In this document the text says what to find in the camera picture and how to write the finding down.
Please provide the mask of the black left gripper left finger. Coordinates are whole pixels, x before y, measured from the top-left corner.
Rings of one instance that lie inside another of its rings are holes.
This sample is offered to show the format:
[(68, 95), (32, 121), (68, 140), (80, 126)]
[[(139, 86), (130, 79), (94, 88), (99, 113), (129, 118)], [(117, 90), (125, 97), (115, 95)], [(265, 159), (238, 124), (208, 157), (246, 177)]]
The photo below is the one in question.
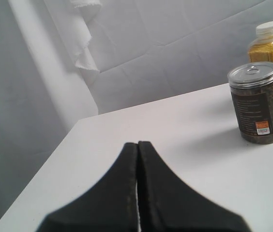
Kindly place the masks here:
[(87, 192), (48, 214), (39, 232), (137, 231), (137, 145), (125, 143), (104, 176)]

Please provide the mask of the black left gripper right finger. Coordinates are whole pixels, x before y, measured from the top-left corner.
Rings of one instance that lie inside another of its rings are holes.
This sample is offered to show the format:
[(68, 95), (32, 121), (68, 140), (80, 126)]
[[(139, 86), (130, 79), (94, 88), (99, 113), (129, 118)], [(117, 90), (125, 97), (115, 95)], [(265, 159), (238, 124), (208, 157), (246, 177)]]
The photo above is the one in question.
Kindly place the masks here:
[(137, 196), (143, 232), (249, 232), (238, 214), (186, 185), (151, 142), (138, 143)]

